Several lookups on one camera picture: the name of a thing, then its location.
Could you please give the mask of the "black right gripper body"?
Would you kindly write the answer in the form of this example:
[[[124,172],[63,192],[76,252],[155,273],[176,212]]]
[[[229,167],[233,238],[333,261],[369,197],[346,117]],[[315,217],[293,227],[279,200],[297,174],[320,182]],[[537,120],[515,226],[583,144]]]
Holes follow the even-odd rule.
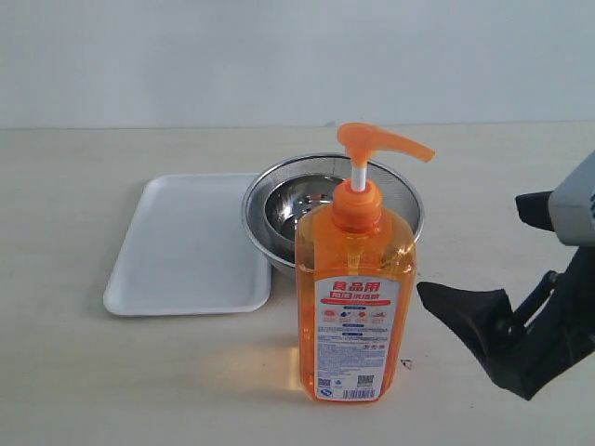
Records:
[[[592,354],[594,249],[580,247],[564,272],[548,272],[502,329],[496,385],[524,400]]]

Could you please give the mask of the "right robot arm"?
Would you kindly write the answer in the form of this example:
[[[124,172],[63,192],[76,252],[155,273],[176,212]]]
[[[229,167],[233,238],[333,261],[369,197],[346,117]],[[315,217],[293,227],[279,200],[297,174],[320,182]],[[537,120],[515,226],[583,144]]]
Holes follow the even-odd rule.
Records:
[[[530,400],[594,351],[594,157],[555,190],[516,196],[520,220],[575,247],[512,308],[503,289],[467,291],[419,282],[424,308],[469,349],[498,387]]]

